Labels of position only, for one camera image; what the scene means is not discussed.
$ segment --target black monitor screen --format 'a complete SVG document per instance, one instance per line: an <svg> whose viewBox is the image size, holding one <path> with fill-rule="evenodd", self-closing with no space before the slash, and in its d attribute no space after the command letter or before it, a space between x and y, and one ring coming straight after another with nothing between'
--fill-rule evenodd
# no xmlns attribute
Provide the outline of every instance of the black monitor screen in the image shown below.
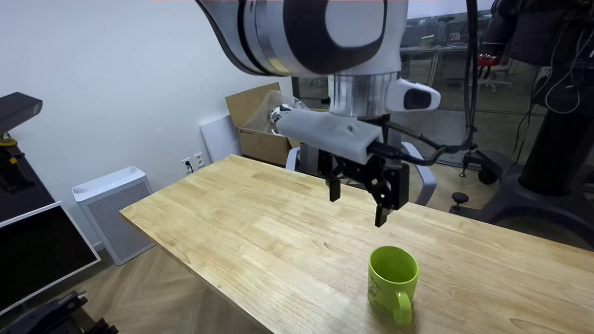
<svg viewBox="0 0 594 334"><path fill-rule="evenodd" d="M0 226L0 314L97 260L59 205Z"/></svg>

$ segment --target black robot stand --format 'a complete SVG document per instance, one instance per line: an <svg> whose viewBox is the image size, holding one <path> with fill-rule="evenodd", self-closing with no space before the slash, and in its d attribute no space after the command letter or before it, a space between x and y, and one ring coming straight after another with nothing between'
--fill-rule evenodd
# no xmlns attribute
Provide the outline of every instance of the black robot stand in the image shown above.
<svg viewBox="0 0 594 334"><path fill-rule="evenodd" d="M457 204L450 213L492 224L512 216L543 218L594 247L594 206L582 191L594 182L594 166L585 164L594 146L591 113L548 110L525 166L495 151L467 153L464 166L480 165L479 179L486 184L499 180L499 188L481 210L459 206L468 197L454 194Z"/></svg>

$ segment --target wooden tabletop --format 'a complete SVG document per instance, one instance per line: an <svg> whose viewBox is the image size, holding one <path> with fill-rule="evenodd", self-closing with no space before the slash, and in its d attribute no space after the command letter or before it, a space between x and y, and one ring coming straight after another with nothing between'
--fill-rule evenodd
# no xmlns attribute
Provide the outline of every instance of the wooden tabletop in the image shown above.
<svg viewBox="0 0 594 334"><path fill-rule="evenodd" d="M594 253L408 203L374 226L353 187L229 156L122 210L195 276L269 331L592 333ZM367 302L381 245L419 262L413 324Z"/></svg>

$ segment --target white wall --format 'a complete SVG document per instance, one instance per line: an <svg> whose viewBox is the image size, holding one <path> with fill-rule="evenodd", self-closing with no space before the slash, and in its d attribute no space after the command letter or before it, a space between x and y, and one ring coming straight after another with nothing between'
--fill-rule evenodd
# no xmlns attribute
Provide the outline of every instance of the white wall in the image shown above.
<svg viewBox="0 0 594 334"><path fill-rule="evenodd" d="M225 96L273 81L291 93L289 78L237 70L194 1L2 0L0 45L0 96L43 100L11 135L93 244L73 186L135 165L159 190L184 177L181 159L208 159L198 125L228 114Z"/></svg>
<svg viewBox="0 0 594 334"><path fill-rule="evenodd" d="M477 0L480 11L490 10L495 0ZM438 16L466 12L464 0L409 0L407 18Z"/></svg>

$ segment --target herringbone floor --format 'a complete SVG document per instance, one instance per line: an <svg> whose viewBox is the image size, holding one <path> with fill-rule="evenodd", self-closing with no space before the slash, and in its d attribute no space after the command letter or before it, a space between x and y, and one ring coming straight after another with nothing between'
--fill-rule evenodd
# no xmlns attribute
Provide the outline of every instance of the herringbone floor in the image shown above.
<svg viewBox="0 0 594 334"><path fill-rule="evenodd" d="M453 204L453 191L462 191L470 196L467 206L481 207L497 188L496 185L481 184L473 171L468 171L466 178L460 178L459 170L451 167L433 166L431 169L438 181L438 188L428 206L438 210L448 211ZM420 186L416 172L412 173L411 200L416 198ZM542 235L543 225L518 226L511 227ZM575 238L571 235L568 237L568 234L560 228L553 228L544 236L554 236L561 242L571 243ZM79 275L78 283L65 282L58 290L48 291L37 299L44 299L41 300L43 302L73 289L87 290L89 303L85 309L89 315L96 320L105 318L120 333L125 334L266 333L158 247L153 247L123 266L109 266L99 271L101 265L106 267L105 264L99 264L91 268L90 272L83 273L90 276L86 280L81 281Z"/></svg>

